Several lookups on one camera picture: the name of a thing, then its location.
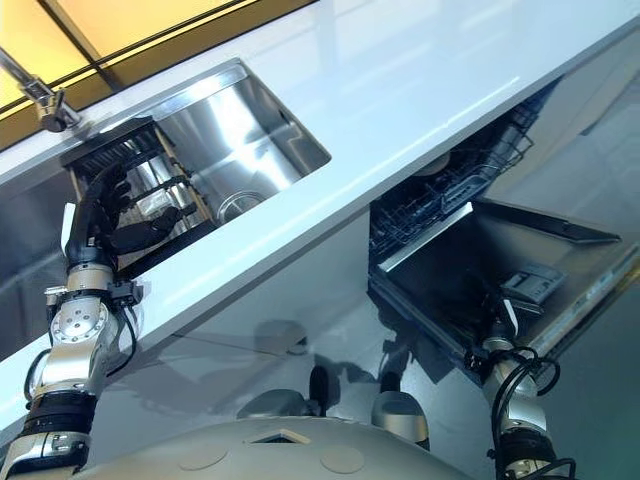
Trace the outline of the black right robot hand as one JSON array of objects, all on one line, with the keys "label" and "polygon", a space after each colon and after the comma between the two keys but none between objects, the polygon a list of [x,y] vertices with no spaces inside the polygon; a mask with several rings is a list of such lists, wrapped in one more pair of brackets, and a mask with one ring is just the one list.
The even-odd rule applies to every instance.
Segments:
[{"label": "black right robot hand", "polygon": [[481,303],[488,337],[516,339],[519,322],[512,302],[499,294],[487,293]]}]

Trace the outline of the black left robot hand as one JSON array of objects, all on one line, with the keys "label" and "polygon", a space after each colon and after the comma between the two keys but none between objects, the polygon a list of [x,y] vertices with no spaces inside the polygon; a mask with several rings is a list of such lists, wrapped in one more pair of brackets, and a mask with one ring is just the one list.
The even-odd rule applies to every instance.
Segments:
[{"label": "black left robot hand", "polygon": [[130,183],[120,163],[102,170],[90,183],[73,215],[70,236],[65,246],[69,270],[85,263],[118,268],[118,257],[144,250],[164,240],[181,219],[175,207],[162,214],[120,228],[122,210],[129,205]]}]

